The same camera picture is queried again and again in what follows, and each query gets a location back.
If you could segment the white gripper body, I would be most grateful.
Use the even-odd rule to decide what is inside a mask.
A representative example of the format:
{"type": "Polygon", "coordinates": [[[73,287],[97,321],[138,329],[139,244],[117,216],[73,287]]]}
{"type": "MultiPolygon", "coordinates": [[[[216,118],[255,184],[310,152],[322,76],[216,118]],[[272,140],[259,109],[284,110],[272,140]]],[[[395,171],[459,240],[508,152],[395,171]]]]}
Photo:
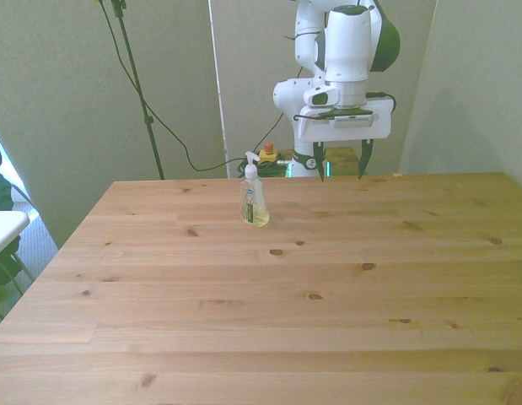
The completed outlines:
{"type": "Polygon", "coordinates": [[[332,142],[387,138],[391,132],[392,99],[367,99],[350,111],[305,106],[296,115],[302,142],[332,142]]]}

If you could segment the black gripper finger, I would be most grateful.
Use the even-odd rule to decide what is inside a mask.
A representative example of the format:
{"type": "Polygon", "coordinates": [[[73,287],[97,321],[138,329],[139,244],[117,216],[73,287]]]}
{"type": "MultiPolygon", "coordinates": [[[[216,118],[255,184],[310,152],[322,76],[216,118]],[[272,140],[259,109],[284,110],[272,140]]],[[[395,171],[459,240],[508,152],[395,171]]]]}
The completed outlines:
{"type": "Polygon", "coordinates": [[[363,139],[361,143],[361,156],[358,161],[358,179],[361,179],[366,171],[367,165],[370,161],[373,152],[374,140],[363,139]]]}
{"type": "Polygon", "coordinates": [[[324,162],[326,159],[325,145],[322,142],[313,143],[313,153],[314,153],[316,168],[319,172],[319,176],[320,176],[321,180],[323,181],[325,179],[325,166],[324,166],[324,162]]]}

